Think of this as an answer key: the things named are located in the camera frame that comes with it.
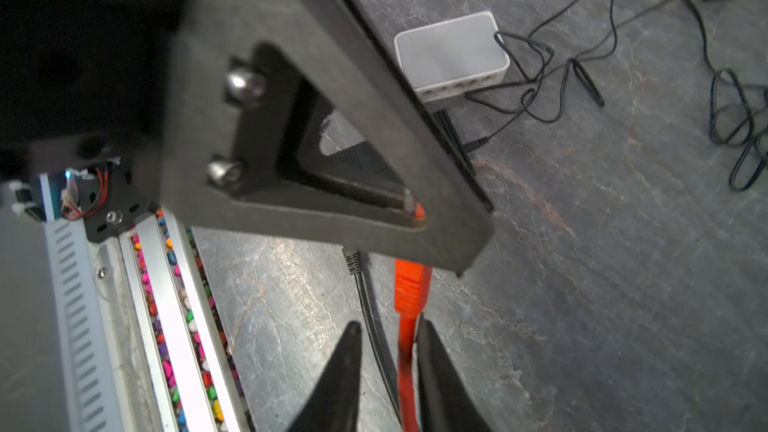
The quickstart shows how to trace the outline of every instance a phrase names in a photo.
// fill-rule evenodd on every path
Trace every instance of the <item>hex bolt head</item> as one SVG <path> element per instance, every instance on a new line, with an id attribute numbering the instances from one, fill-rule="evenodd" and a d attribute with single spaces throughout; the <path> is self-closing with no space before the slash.
<path id="1" fill-rule="evenodd" d="M 123 221 L 123 213 L 116 211 L 116 210 L 110 210 L 107 212 L 107 224 L 112 224 L 113 226 L 116 226 L 120 222 Z"/>
<path id="2" fill-rule="evenodd" d="M 238 66 L 226 73 L 226 90 L 242 106 L 257 106 L 266 92 L 266 77 Z"/>
<path id="3" fill-rule="evenodd" d="M 243 177 L 243 170 L 242 162 L 230 160 L 214 160 L 206 168 L 208 178 L 219 187 L 238 182 Z"/>

